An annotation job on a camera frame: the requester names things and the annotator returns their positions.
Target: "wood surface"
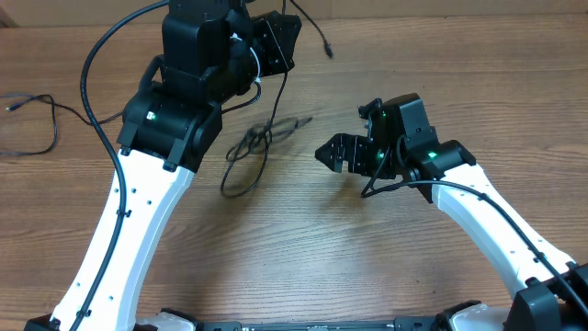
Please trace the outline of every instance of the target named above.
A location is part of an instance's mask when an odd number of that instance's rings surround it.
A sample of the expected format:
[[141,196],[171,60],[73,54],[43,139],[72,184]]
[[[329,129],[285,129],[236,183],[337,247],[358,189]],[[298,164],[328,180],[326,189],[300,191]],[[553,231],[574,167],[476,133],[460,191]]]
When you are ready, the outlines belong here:
[[[0,0],[10,27],[112,25],[155,0]],[[313,18],[451,17],[471,15],[581,14],[588,0],[297,0]],[[256,0],[252,15],[281,8],[282,0]],[[288,11],[299,14],[288,2]],[[166,10],[156,10],[136,23],[161,23]]]
[[[165,229],[141,314],[170,306],[207,320],[269,323],[435,314],[469,299],[508,306],[481,252],[416,190],[362,200],[367,178],[314,160],[335,133],[366,133],[357,106],[411,92],[423,98],[441,141],[462,142],[532,226],[588,261],[588,15],[320,25],[334,60],[306,25],[277,114],[314,120],[272,146],[254,192],[226,200],[224,154],[268,118],[281,77],[263,79],[258,103],[223,118]],[[81,109],[80,70],[106,29],[1,29],[0,92],[51,93]],[[159,25],[126,27],[98,54],[88,88],[99,118],[134,95],[162,51],[160,33]],[[59,302],[110,187],[112,164],[92,128],[63,111],[58,121],[52,153],[0,158],[2,330],[22,330]],[[120,127],[105,126],[112,142]],[[35,150],[50,139],[48,107],[0,113],[0,149]],[[255,173],[260,157],[238,164],[232,185]]]

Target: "wooden table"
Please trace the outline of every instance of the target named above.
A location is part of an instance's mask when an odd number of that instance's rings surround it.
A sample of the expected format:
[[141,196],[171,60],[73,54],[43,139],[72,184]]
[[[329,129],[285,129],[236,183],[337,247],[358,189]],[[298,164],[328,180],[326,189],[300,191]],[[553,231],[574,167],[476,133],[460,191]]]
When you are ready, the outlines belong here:
[[[467,146],[529,223],[588,261],[587,15],[335,20],[321,27],[335,58],[326,59],[306,24],[277,115],[314,121],[272,147],[254,192],[226,200],[219,193],[224,154],[268,118],[281,77],[264,79],[258,103],[224,117],[165,229],[141,314],[171,306],[202,319],[268,323],[434,314],[469,299],[509,305],[481,252],[418,191],[362,200],[367,178],[332,173],[314,160],[335,133],[365,134],[357,106],[411,92],[424,99],[441,141]],[[105,30],[0,29],[0,91],[51,93],[82,109],[82,63]],[[99,53],[89,78],[99,118],[134,95],[162,51],[160,34],[156,25],[124,28]],[[3,330],[22,330],[62,298],[110,187],[112,165],[92,128],[62,111],[58,122],[52,153],[0,158]],[[111,141],[120,126],[105,126]],[[2,150],[39,149],[50,139],[47,106],[0,114]],[[239,164],[233,183],[259,161]]]

